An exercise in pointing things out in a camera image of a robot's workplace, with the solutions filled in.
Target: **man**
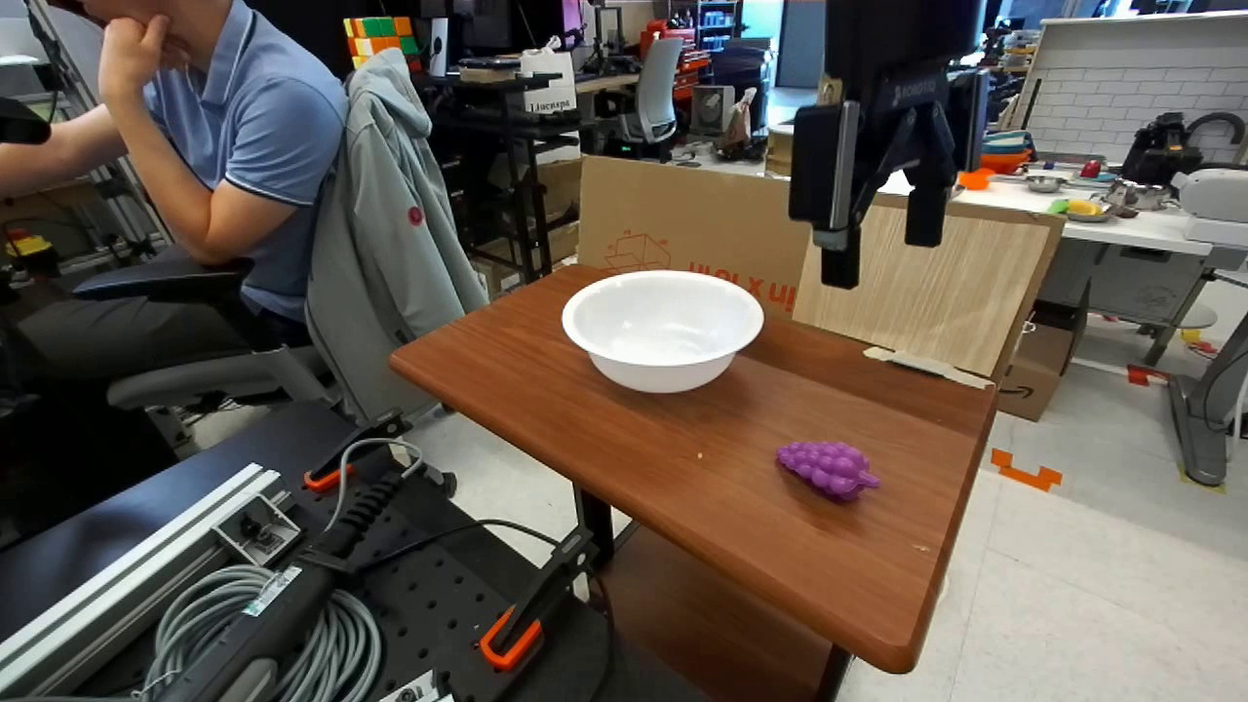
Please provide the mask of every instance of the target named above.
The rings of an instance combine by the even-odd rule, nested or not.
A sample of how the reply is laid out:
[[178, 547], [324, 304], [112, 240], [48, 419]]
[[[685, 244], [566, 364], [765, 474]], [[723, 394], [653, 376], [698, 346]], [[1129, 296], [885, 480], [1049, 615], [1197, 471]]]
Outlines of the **man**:
[[[343, 139], [339, 79], [245, 0], [87, 0], [87, 10], [105, 22], [103, 107], [48, 143], [0, 143], [0, 195], [130, 157], [185, 255], [251, 259], [243, 302], [302, 333], [315, 199]], [[245, 352], [211, 308], [151, 302], [52, 304], [22, 337], [53, 381]]]

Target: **cable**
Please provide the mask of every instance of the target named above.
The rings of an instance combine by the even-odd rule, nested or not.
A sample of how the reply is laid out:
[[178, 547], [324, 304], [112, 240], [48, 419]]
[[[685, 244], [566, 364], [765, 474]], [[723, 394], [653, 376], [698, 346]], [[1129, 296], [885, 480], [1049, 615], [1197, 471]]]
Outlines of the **cable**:
[[557, 537], [550, 537], [550, 533], [542, 533], [542, 529], [534, 529], [534, 525], [524, 525], [524, 521], [510, 521], [510, 519], [476, 519], [476, 521], [460, 521], [460, 525], [451, 525], [451, 529], [436, 529], [436, 533], [424, 533], [424, 537], [419, 537], [419, 541], [407, 541], [407, 547], [399, 547], [399, 549], [389, 549], [389, 555], [377, 555], [377, 559], [372, 559], [365, 565], [360, 565], [360, 572], [381, 569], [381, 565], [389, 565], [389, 562], [399, 562], [399, 559], [407, 559], [407, 555], [430, 549], [434, 541], [446, 541], [446, 537], [458, 537], [458, 533], [472, 533], [472, 529], [484, 529], [484, 525], [520, 529], [520, 533], [527, 533], [527, 537], [537, 537], [537, 541], [547, 541], [547, 547], [557, 547]]
[[[364, 441], [346, 445], [343, 455], [339, 455], [339, 497], [337, 497], [337, 512], [326, 513], [324, 529], [332, 529], [332, 525], [339, 521], [339, 513], [343, 513], [346, 482], [350, 482], [350, 455], [354, 455], [360, 448], [372, 448], [372, 445], [386, 445], [389, 455], [395, 455], [395, 454], [410, 454], [410, 445], [407, 445], [401, 435], [364, 435]], [[423, 454], [407, 455], [407, 460], [401, 460], [401, 474], [419, 471], [423, 465], [424, 465]]]
[[[273, 569], [225, 565], [178, 593], [156, 624], [143, 693], [187, 672], [273, 578]], [[302, 654], [284, 666], [277, 693], [284, 702], [364, 702], [377, 672], [381, 627], [360, 598], [339, 588], [315, 615]]]

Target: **gray floor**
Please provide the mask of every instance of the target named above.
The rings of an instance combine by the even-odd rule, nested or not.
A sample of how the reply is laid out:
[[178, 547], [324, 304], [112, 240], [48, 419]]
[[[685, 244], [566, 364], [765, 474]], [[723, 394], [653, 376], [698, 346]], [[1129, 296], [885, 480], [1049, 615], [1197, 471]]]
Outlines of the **gray floor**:
[[[1200, 372], [1200, 344], [1233, 333], [1248, 294], [1209, 283], [1200, 304], [1216, 324], [1173, 339], [1164, 372]], [[1190, 482], [1164, 387], [1122, 376], [1143, 352], [1134, 328], [1095, 317], [1049, 413], [995, 419], [988, 454], [1054, 467], [1062, 489], [983, 460], [921, 666], [856, 663], [844, 702], [1248, 698], [1248, 454], [1233, 445], [1222, 493]], [[419, 448], [460, 474], [466, 512], [572, 525], [571, 482], [467, 419], [424, 429]], [[542, 547], [499, 537], [542, 562]]]

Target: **man's hand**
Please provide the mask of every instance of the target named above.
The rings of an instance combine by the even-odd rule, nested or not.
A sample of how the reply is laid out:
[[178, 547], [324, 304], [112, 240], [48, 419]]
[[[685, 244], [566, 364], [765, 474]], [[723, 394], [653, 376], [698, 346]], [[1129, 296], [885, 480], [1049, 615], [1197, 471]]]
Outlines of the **man's hand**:
[[121, 14], [105, 26], [103, 74], [96, 74], [105, 107], [143, 97], [143, 86], [160, 69], [165, 31], [169, 31], [165, 14], [151, 14], [151, 22], [138, 22]]

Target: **gray cable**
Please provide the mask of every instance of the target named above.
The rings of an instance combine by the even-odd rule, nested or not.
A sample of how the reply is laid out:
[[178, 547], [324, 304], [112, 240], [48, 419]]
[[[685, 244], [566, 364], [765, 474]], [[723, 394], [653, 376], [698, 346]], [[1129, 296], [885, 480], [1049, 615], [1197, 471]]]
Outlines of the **gray cable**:
[[[202, 654], [277, 572], [225, 565], [185, 588], [156, 624], [143, 693]], [[281, 672], [284, 702], [364, 702], [381, 672], [381, 627], [350, 593], [332, 593], [302, 654]]]

